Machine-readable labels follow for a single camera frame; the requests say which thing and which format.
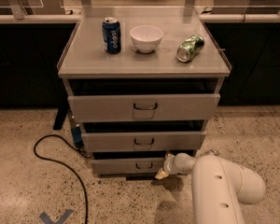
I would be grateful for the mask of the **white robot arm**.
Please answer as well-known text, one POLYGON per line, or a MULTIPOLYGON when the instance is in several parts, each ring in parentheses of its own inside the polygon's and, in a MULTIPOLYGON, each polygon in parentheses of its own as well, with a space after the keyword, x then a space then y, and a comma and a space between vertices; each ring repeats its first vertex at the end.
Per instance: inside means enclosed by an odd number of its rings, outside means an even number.
POLYGON ((195 224, 245 224, 240 204, 257 204, 266 192, 258 173, 214 153, 200 158, 168 153, 155 178, 178 174, 191 174, 195 224))

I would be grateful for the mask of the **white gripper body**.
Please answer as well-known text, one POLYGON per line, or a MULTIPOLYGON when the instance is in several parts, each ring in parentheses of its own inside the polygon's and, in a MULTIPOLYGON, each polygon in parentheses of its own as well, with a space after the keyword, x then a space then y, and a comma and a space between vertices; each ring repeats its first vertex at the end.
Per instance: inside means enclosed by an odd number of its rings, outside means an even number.
POLYGON ((171 156, 169 158, 165 158, 164 163, 163 163, 163 170, 168 174, 168 175, 177 175, 179 169, 175 165, 175 155, 171 156))

